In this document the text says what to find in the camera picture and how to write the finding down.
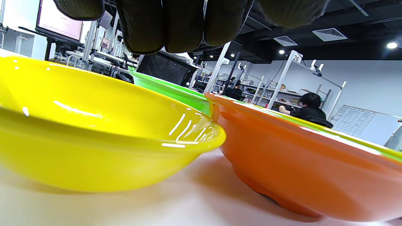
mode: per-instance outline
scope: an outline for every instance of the ceiling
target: ceiling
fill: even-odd
[[[240,60],[270,64],[273,60],[285,58],[285,54],[279,54],[279,50],[287,53],[294,49],[304,55],[304,60],[402,60],[402,48],[386,48],[391,41],[402,43],[402,0],[354,0],[364,12],[351,1],[331,0],[322,17],[310,25],[293,30],[270,24],[258,3],[255,3],[225,57],[233,60],[231,54],[239,51]],[[313,33],[331,28],[345,38],[323,41]],[[284,47],[273,39],[282,36],[288,36],[297,45]],[[205,51],[201,59],[216,61],[221,51],[222,48]]]

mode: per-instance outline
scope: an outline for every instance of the white table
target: white table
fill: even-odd
[[[0,200],[2,226],[402,226],[291,213],[243,184],[218,150],[156,185],[109,194],[63,191],[0,168]]]
[[[74,56],[74,57],[76,57],[76,58],[82,58],[82,57],[84,56],[83,53],[79,53],[79,52],[76,53],[76,52],[74,52],[74,51],[66,51],[66,54],[67,54],[67,55]],[[107,61],[107,60],[104,60],[104,59],[101,59],[101,58],[98,58],[98,57],[94,57],[93,63],[94,63],[94,64],[99,64],[99,65],[102,65],[102,66],[105,66],[105,67],[108,67],[108,68],[111,68],[112,65],[113,65],[111,62],[109,62],[109,61]],[[120,71],[120,72],[123,72],[123,73],[125,73],[125,74],[130,75],[130,73],[129,73],[130,71],[129,71],[129,70],[126,70],[126,69],[123,69],[123,68],[120,68],[120,67],[118,67],[117,70]]]
[[[124,62],[124,60],[121,59],[121,58],[115,57],[115,56],[113,56],[113,55],[110,55],[110,54],[107,54],[107,53],[104,53],[104,52],[101,52],[101,51],[96,51],[95,53],[98,54],[98,55],[101,55],[101,56],[103,56],[103,57],[109,58],[109,59],[111,59],[111,60],[118,61],[118,62],[120,62],[120,63],[123,63],[123,62]],[[133,63],[131,63],[131,62],[126,62],[126,63],[127,63],[127,65],[130,66],[130,67],[135,67],[135,68],[138,67],[138,62],[136,62],[136,64],[133,64]]]

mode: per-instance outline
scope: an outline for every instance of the green bowl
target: green bowl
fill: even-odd
[[[212,116],[212,112],[209,109],[208,100],[204,97],[203,94],[146,74],[130,71],[130,75],[134,77],[135,85],[150,89],[167,97],[178,100],[208,116]]]

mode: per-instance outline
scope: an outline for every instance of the orange bowl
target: orange bowl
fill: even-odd
[[[237,176],[305,216],[372,222],[402,216],[402,155],[290,116],[206,94]]]

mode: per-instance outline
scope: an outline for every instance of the finger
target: finger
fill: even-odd
[[[171,53],[190,52],[203,37],[204,0],[163,0],[167,40]]]
[[[160,0],[117,0],[127,49],[135,54],[158,52],[166,37]]]
[[[102,0],[54,0],[64,15],[78,21],[97,20],[103,14]]]
[[[210,0],[205,15],[204,39],[212,46],[231,41],[242,28],[254,0]]]
[[[259,0],[266,17],[276,25],[296,28],[323,15],[329,0]]]

